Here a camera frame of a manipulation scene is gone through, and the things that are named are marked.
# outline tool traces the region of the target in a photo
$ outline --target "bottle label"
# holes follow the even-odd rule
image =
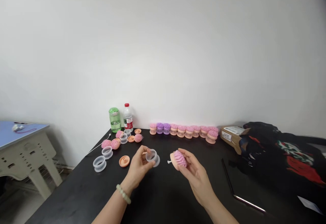
[[[125,124],[125,129],[132,128],[132,117],[129,119],[123,118],[123,123]]]

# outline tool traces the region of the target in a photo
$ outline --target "red pattern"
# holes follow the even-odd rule
[[[316,170],[312,168],[310,165],[305,164],[291,156],[287,156],[287,162],[291,168],[286,168],[286,169],[293,171],[298,175],[303,176],[307,178],[309,181],[312,181],[314,183],[323,186],[326,184],[325,182],[322,181],[322,179],[320,178]]]

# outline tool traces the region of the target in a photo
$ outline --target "right hand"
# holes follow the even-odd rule
[[[198,203],[206,208],[210,201],[216,197],[206,170],[191,152],[181,148],[178,150],[183,154],[188,163],[187,168],[179,165],[179,170],[188,179]]]

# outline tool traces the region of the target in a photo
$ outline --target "white wall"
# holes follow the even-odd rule
[[[76,166],[108,110],[326,137],[325,0],[0,0],[0,118]]]

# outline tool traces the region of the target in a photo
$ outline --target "desk leg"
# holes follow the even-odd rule
[[[53,161],[51,160],[48,163],[45,163],[44,165],[48,169],[48,172],[50,173],[55,185],[57,185],[58,187],[62,183],[62,178],[60,177],[57,168],[53,164]]]
[[[46,184],[46,182],[44,181],[39,170],[35,169],[28,176],[32,180],[32,182],[34,183],[35,187],[40,192],[42,197],[46,200],[51,195],[51,191],[48,185]]]

